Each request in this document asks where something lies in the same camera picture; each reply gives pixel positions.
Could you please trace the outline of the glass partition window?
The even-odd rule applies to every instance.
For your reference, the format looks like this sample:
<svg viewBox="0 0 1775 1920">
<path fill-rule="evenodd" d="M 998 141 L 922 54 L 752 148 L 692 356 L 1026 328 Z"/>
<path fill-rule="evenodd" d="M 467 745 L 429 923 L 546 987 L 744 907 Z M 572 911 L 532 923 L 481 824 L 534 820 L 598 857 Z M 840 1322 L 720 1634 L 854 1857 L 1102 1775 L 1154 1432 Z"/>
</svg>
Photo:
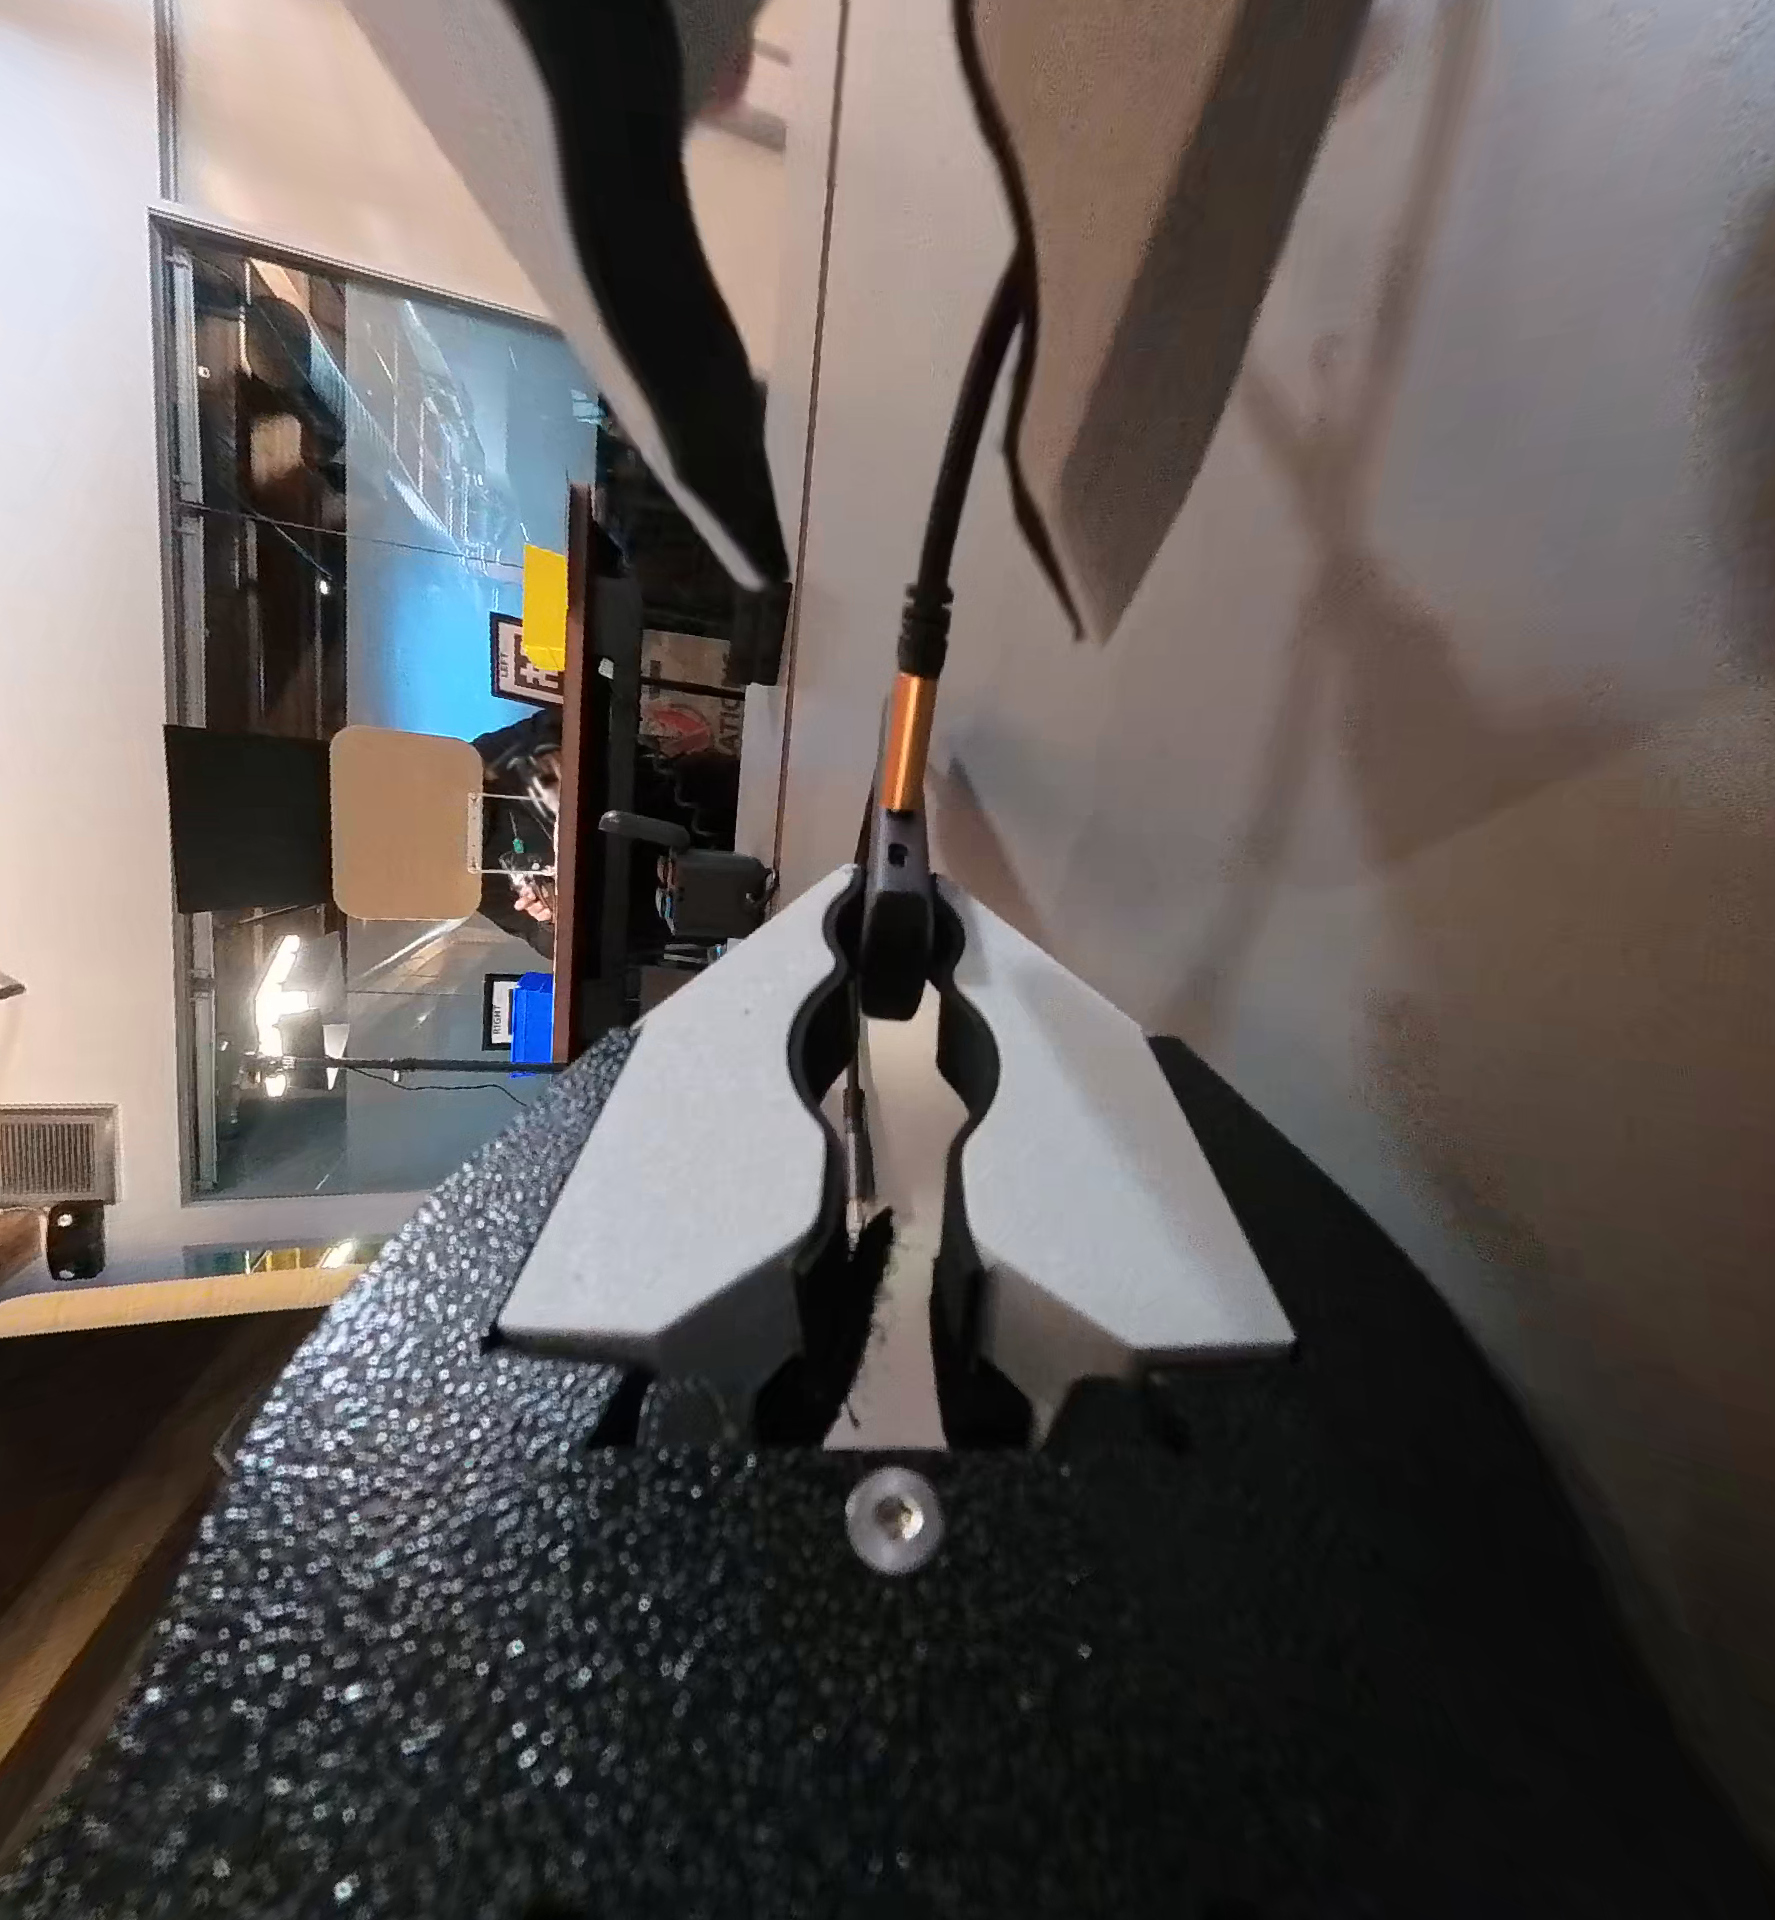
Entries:
<svg viewBox="0 0 1775 1920">
<path fill-rule="evenodd" d="M 734 582 L 554 333 L 189 228 L 159 270 L 167 726 L 475 745 L 554 708 L 495 697 L 491 614 L 520 616 L 524 546 L 566 553 L 576 483 L 644 631 L 728 640 Z M 634 813 L 732 852 L 740 762 L 660 758 L 640 728 Z M 666 852 L 630 845 L 628 1018 L 700 959 L 662 919 Z M 177 923 L 193 1202 L 431 1189 L 542 1089 L 483 1051 L 483 983 L 556 957 L 481 908 Z"/>
</svg>

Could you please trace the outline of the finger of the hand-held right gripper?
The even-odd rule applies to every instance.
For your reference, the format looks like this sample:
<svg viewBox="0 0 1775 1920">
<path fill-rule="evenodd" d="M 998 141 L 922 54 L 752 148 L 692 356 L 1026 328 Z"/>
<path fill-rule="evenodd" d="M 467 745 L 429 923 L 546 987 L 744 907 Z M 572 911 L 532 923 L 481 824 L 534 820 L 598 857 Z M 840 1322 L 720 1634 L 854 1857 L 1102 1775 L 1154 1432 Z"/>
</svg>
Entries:
<svg viewBox="0 0 1775 1920">
<path fill-rule="evenodd" d="M 1220 428 L 1366 3 L 968 3 L 1014 226 L 1002 456 L 1074 631 L 1118 631 Z"/>
<path fill-rule="evenodd" d="M 686 166 L 696 125 L 746 90 L 760 5 L 349 10 L 730 578 L 788 586 L 764 396 Z"/>
</svg>

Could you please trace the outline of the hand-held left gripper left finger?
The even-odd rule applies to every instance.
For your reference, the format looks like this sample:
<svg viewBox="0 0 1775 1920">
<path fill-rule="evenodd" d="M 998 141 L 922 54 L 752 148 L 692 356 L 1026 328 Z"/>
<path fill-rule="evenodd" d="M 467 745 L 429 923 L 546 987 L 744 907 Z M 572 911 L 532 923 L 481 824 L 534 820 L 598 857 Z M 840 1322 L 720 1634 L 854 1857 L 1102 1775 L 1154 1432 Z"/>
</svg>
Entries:
<svg viewBox="0 0 1775 1920">
<path fill-rule="evenodd" d="M 756 1445 L 830 1440 L 892 1247 L 826 1113 L 856 1060 L 862 896 L 834 870 L 640 1021 L 503 1342 L 708 1387 Z"/>
</svg>

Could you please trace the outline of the beige rounded panel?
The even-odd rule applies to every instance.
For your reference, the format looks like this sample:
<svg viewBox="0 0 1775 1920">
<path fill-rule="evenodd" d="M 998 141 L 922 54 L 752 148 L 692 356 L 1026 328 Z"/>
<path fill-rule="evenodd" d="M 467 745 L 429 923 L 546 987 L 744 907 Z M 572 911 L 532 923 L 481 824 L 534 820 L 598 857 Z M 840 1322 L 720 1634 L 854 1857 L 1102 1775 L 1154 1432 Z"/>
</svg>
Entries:
<svg viewBox="0 0 1775 1920">
<path fill-rule="evenodd" d="M 333 900 L 353 923 L 465 923 L 483 893 L 485 764 L 467 739 L 375 726 L 329 746 Z"/>
</svg>

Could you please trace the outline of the black square panel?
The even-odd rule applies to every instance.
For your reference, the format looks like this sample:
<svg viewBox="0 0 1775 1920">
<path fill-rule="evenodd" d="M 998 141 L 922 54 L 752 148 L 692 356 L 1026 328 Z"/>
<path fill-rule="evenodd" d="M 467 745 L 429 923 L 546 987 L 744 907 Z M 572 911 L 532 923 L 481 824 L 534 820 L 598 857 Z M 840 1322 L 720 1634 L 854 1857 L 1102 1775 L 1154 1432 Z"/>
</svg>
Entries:
<svg viewBox="0 0 1775 1920">
<path fill-rule="evenodd" d="M 181 914 L 333 900 L 329 740 L 171 724 L 165 750 Z"/>
</svg>

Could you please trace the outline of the printed banner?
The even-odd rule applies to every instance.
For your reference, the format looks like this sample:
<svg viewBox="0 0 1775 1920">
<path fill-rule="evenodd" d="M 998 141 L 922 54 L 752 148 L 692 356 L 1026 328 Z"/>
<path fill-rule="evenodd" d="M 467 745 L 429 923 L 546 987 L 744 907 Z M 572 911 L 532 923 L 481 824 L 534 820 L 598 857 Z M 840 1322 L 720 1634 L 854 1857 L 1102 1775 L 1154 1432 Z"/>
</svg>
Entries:
<svg viewBox="0 0 1775 1920">
<path fill-rule="evenodd" d="M 642 739 L 660 758 L 742 761 L 746 688 L 722 637 L 648 628 L 640 650 Z"/>
</svg>

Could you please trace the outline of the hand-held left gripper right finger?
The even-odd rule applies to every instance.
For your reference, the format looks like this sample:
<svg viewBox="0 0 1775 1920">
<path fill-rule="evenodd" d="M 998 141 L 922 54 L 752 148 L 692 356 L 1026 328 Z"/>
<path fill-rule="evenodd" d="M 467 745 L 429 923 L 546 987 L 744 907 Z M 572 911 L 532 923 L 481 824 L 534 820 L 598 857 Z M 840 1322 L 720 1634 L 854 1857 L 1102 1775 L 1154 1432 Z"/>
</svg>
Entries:
<svg viewBox="0 0 1775 1920">
<path fill-rule="evenodd" d="M 1292 1353 L 1290 1318 L 1140 1024 L 938 880 L 948 1146 L 930 1350 L 948 1445 L 1040 1445 L 1096 1385 Z"/>
</svg>

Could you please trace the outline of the grey usb hub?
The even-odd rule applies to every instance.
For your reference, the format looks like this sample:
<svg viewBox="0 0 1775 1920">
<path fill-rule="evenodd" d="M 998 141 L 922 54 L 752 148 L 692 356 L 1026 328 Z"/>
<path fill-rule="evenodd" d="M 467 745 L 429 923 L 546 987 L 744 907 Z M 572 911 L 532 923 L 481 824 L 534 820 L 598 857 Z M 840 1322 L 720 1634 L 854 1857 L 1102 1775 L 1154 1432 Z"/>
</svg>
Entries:
<svg viewBox="0 0 1775 1920">
<path fill-rule="evenodd" d="M 864 1234 L 876 1202 L 874 1148 L 866 1096 L 866 1030 L 870 1023 L 908 1023 L 924 996 L 936 925 L 936 894 L 926 813 L 896 811 L 872 797 L 860 837 L 864 877 L 858 946 L 854 948 L 854 1054 L 844 1083 L 844 1146 L 848 1231 Z"/>
</svg>

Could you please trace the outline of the grey wall vent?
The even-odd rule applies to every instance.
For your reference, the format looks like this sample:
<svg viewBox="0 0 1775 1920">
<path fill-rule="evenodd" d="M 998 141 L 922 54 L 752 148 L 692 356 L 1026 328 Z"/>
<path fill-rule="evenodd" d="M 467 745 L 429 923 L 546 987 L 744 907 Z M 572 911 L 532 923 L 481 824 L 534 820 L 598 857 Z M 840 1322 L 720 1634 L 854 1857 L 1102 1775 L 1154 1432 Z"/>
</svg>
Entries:
<svg viewBox="0 0 1775 1920">
<path fill-rule="evenodd" d="M 121 1187 L 121 1109 L 0 1104 L 0 1208 L 113 1206 Z"/>
</svg>

